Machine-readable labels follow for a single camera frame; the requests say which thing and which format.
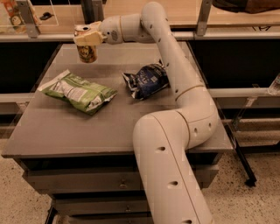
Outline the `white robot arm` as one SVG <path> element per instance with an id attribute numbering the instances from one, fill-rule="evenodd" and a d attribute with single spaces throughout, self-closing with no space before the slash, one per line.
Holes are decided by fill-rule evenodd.
<path id="1" fill-rule="evenodd" d="M 108 17 L 74 38 L 77 46 L 155 42 L 177 107 L 140 118 L 133 148 L 154 224 L 214 224 L 186 158 L 216 130 L 219 116 L 204 81 L 174 38 L 163 6 L 147 3 L 139 14 Z"/>

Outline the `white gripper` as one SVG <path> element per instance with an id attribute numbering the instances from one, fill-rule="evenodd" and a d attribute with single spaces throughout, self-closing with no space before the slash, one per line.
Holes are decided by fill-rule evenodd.
<path id="1" fill-rule="evenodd" d="M 88 24 L 87 28 L 94 31 L 76 31 L 74 33 L 73 41 L 77 46 L 98 46 L 104 41 L 111 45 L 123 42 L 120 16 L 108 17 L 102 22 L 93 22 Z"/>

